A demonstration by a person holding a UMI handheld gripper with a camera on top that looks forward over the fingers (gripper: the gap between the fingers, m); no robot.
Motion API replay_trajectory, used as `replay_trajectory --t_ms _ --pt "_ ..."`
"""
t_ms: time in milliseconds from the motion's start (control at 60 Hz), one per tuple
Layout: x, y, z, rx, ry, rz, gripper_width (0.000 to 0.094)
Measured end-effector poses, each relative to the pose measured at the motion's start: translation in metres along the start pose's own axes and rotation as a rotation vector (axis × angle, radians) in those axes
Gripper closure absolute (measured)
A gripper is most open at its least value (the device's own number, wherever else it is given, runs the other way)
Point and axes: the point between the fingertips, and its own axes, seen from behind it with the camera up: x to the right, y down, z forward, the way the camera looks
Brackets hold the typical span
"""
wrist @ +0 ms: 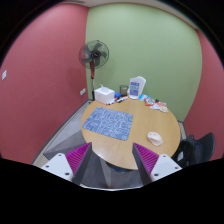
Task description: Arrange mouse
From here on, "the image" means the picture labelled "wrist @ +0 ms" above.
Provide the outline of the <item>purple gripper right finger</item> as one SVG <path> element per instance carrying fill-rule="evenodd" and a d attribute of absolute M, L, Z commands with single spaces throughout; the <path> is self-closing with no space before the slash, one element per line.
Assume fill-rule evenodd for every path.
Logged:
<path fill-rule="evenodd" d="M 147 185 L 181 170 L 181 167 L 167 154 L 158 155 L 137 143 L 133 144 L 132 154 L 136 161 L 143 185 Z"/>

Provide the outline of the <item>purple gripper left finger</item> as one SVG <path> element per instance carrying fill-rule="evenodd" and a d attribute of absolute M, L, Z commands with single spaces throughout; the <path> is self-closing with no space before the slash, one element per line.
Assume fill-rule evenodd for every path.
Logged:
<path fill-rule="evenodd" d="M 80 185 L 91 154 L 92 143 L 89 142 L 67 154 L 57 153 L 52 159 L 42 166 L 42 169 Z"/>

